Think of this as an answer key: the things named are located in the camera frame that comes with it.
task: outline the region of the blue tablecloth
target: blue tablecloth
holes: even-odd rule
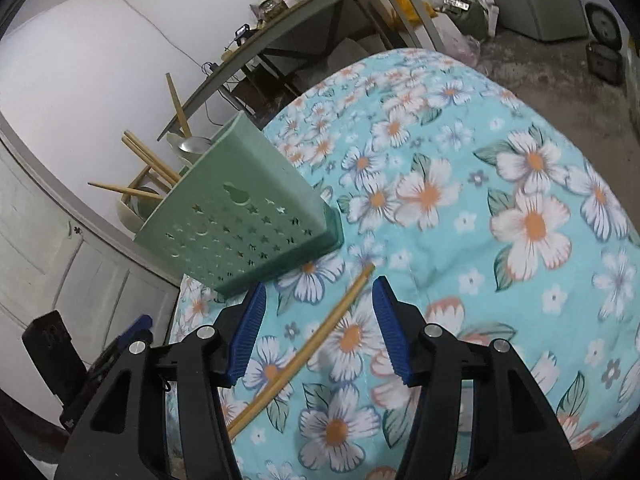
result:
[[[345,244],[268,283],[247,373],[221,390],[227,420],[367,262],[429,322],[467,341],[511,341],[572,447],[638,406],[640,238],[580,151],[514,94],[441,54],[396,50],[326,79],[264,133],[340,208]],[[222,306],[185,277],[172,342]],[[234,451],[252,480],[390,480],[417,396],[393,374],[368,288]],[[462,400],[455,473],[466,464],[470,387]],[[179,469],[175,397],[170,407]]]

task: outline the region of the wooden desk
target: wooden desk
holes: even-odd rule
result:
[[[254,57],[258,56],[262,51],[270,46],[273,41],[277,40],[282,35],[286,34],[293,28],[297,27],[300,23],[308,20],[311,16],[319,12],[320,10],[331,7],[341,0],[302,0],[295,4],[290,9],[287,9],[281,15],[277,16],[272,22],[269,22],[258,33],[254,34],[245,43],[242,44],[233,54],[216,70],[209,75],[204,83],[202,83],[198,89],[189,97],[184,103],[184,113],[187,118],[191,117],[204,103],[209,99],[220,87],[228,81],[233,74],[241,69],[244,65],[250,62]],[[420,40],[416,36],[413,27],[409,23],[409,19],[402,11],[400,5],[396,0],[389,0],[400,16],[400,19],[404,23],[404,27],[407,29],[410,37],[410,41],[413,46],[420,47]],[[421,0],[410,0],[418,17],[424,25],[427,34],[433,43],[433,47],[438,52],[444,52],[444,46],[442,40],[438,35],[429,14],[427,13]],[[164,128],[158,140],[162,139],[165,133],[169,131],[178,130],[178,119],[174,118]]]

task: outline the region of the floor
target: floor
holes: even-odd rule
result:
[[[623,88],[589,74],[585,43],[543,44],[502,31],[482,46],[476,69],[513,91],[580,148],[640,226],[640,140]]]

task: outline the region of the tablecloth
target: tablecloth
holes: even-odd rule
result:
[[[230,421],[314,332],[367,262],[460,339],[509,340],[573,448],[640,402],[638,233],[582,153],[513,93],[449,57],[369,57],[293,101],[264,134],[340,209],[344,246],[267,284]],[[185,277],[172,342],[226,303]],[[463,389],[454,475],[466,465]],[[233,442],[251,480],[390,480],[417,402],[363,291],[306,368]],[[175,389],[168,432],[180,469]]]

